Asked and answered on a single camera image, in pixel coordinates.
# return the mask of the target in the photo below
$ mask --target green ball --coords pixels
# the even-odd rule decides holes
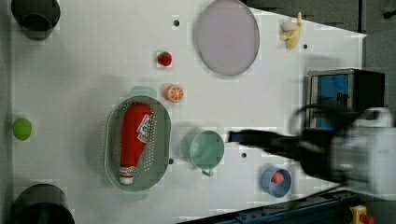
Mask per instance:
[[[12,131],[17,139],[25,141],[32,134],[32,122],[29,119],[17,119],[14,121]]]

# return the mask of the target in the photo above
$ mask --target round plate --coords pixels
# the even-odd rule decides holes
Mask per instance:
[[[240,1],[217,0],[201,17],[197,42],[210,69],[223,75],[239,75],[256,59],[259,27],[251,11]]]

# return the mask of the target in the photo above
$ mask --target mug handle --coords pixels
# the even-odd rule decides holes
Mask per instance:
[[[209,177],[213,175],[212,169],[209,169],[209,170],[202,170],[202,173],[203,173],[204,175],[209,176]]]

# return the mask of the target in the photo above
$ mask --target white table surface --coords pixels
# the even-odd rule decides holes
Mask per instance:
[[[182,160],[180,141],[192,127],[224,138],[244,127],[288,133],[308,70],[361,68],[364,35],[304,21],[299,45],[289,50],[279,39],[287,17],[252,9],[261,30],[255,63],[237,77],[214,74],[193,41],[193,27],[210,2],[62,1],[60,23],[42,42],[26,38],[12,19],[14,119],[27,117],[34,125],[29,141],[13,142],[14,198],[35,183],[51,183],[64,190],[76,223],[152,224],[281,203],[333,186],[304,175],[298,163],[234,143],[226,144],[211,178]],[[171,68],[157,67],[162,50],[173,53]],[[171,114],[175,163],[147,199],[131,202],[105,173],[106,120],[132,86],[161,92],[166,83],[179,83],[187,93],[179,105],[160,97]],[[268,164],[291,171],[284,198],[260,188]]]

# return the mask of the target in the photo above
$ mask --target red ball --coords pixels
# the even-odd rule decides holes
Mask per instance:
[[[282,184],[283,180],[285,180],[285,177],[279,171],[276,171],[271,179],[276,185]]]

